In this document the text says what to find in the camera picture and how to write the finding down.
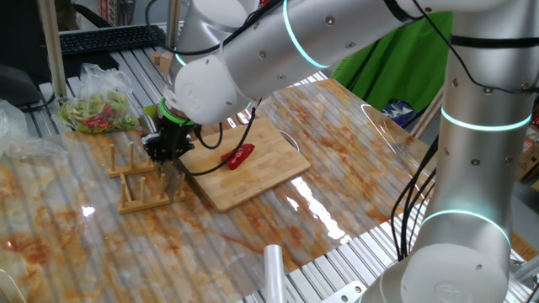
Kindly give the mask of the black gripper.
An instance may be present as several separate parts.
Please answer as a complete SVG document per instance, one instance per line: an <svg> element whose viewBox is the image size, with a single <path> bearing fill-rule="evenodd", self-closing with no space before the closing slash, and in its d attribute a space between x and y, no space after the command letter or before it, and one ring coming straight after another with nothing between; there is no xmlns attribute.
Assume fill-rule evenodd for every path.
<svg viewBox="0 0 539 303"><path fill-rule="evenodd" d="M170 119L159 119L157 123L159 132L145 134L141 137L144 150L153 162L165 162L178 160L185 153L195 148L190 132L194 124L190 120L173 122Z"/></svg>

